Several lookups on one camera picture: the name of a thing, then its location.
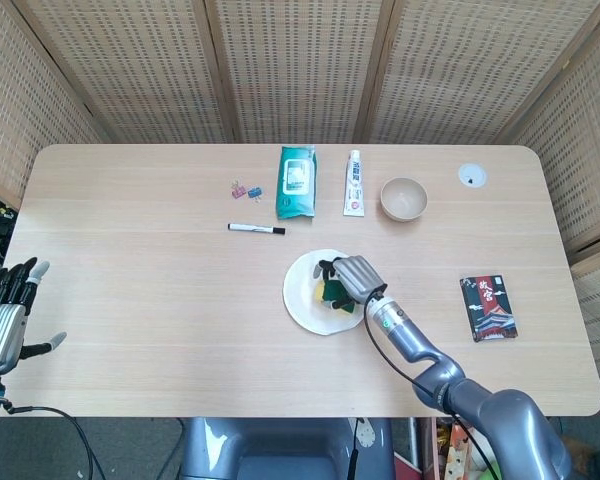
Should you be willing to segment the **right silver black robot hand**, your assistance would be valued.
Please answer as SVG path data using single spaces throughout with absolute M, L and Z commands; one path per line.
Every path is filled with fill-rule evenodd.
M 320 260 L 313 276 L 324 284 L 322 302 L 333 310 L 349 313 L 355 304 L 366 305 L 371 298 L 381 298 L 387 288 L 372 265 L 360 255 Z

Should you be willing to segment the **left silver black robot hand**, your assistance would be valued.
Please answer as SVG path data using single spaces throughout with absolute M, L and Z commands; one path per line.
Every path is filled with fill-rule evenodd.
M 32 257 L 0 269 L 0 375 L 9 373 L 21 360 L 55 350 L 67 337 L 60 332 L 46 342 L 24 343 L 37 290 L 49 267 L 49 262 Z

